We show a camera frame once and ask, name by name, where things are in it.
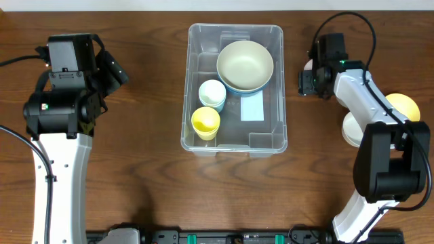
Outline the pink plastic cup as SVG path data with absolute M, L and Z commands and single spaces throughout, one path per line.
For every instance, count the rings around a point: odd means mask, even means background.
M 313 60 L 310 59 L 304 66 L 304 70 L 312 70 L 313 69 Z

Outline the white bowl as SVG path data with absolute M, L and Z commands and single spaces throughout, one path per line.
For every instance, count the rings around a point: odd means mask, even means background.
M 348 144 L 359 148 L 363 132 L 351 112 L 348 112 L 344 117 L 341 132 Z

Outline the cream beige bowl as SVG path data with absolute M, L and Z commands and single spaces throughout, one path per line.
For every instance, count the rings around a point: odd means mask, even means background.
M 216 70 L 230 86 L 241 90 L 257 89 L 271 79 L 274 61 L 270 52 L 254 41 L 235 41 L 218 55 Z

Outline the yellow bowl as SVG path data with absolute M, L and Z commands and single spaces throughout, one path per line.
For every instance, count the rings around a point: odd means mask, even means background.
M 411 121 L 420 121 L 420 109 L 410 97 L 404 94 L 389 94 L 386 99 Z

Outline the clear plastic storage bin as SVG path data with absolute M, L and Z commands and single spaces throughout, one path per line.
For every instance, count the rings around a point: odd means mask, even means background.
M 191 116 L 202 106 L 200 85 L 217 79 L 218 54 L 234 41 L 250 40 L 263 45 L 272 55 L 274 72 L 269 85 L 262 90 L 263 121 L 241 120 L 241 97 L 226 93 L 220 112 L 220 127 L 213 140 L 202 140 L 193 129 Z M 186 58 L 186 78 L 180 142 L 197 156 L 215 156 L 220 152 L 249 153 L 251 157 L 269 157 L 282 153 L 288 146 L 283 31 L 277 25 L 266 24 L 205 24 L 189 28 Z

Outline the blue plastic cup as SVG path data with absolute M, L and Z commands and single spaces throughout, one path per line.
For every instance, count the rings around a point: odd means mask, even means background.
M 200 100 L 200 102 L 203 106 L 213 108 L 218 113 L 220 113 L 224 107 L 225 100 L 222 100 L 221 102 L 215 104 L 205 102 L 204 100 Z

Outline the cream white cup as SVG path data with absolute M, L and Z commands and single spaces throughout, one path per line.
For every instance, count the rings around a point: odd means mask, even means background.
M 226 87 L 222 82 L 210 79 L 200 85 L 198 94 L 204 106 L 217 107 L 226 98 Z

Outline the yellow cup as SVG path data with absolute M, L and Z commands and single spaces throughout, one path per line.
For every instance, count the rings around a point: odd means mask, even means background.
M 214 108 L 204 106 L 194 111 L 191 123 L 202 140 L 213 140 L 220 127 L 220 115 Z

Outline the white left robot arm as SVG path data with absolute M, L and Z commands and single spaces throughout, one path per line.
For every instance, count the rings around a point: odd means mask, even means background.
M 129 81 L 96 34 L 54 35 L 38 47 L 50 69 L 23 108 L 35 164 L 33 243 L 84 243 L 85 178 L 104 99 Z

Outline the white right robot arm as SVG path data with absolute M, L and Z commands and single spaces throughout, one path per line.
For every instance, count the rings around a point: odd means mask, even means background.
M 363 131 L 355 164 L 355 192 L 332 220 L 322 243 L 363 243 L 388 211 L 416 211 L 432 191 L 430 129 L 397 111 L 359 60 L 310 59 L 299 73 L 303 95 L 334 95 Z

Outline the white label in bin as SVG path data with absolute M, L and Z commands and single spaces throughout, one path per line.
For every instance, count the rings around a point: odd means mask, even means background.
M 240 117 L 242 121 L 264 120 L 264 100 L 262 91 L 242 96 L 240 102 Z

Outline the blue bowl under beige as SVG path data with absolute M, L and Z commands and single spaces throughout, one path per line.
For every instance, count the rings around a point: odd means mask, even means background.
M 252 90 L 241 90 L 241 89 L 236 89 L 232 86 L 230 86 L 228 83 L 226 83 L 224 81 L 224 79 L 222 77 L 218 77 L 220 79 L 220 81 L 222 82 L 222 84 L 225 86 L 226 89 L 228 89 L 230 92 L 234 93 L 234 94 L 238 94 L 240 96 L 243 95 L 250 95 L 259 91 L 264 90 L 270 83 L 271 79 L 269 79 L 266 83 L 264 83 L 262 86 L 260 86 L 257 89 L 252 89 Z

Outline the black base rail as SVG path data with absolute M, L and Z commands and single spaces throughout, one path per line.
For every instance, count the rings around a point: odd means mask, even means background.
M 145 228 L 130 223 L 112 226 L 110 231 L 118 227 L 132 227 L 138 230 L 139 244 L 337 244 L 338 241 L 331 229 L 310 227 L 302 224 L 293 226 L 290 230 L 281 232 L 178 232 L 170 230 L 145 230 Z M 87 243 L 99 243 L 109 236 L 109 231 L 86 231 Z M 404 236 L 400 230 L 372 230 L 365 241 L 367 244 L 404 244 Z

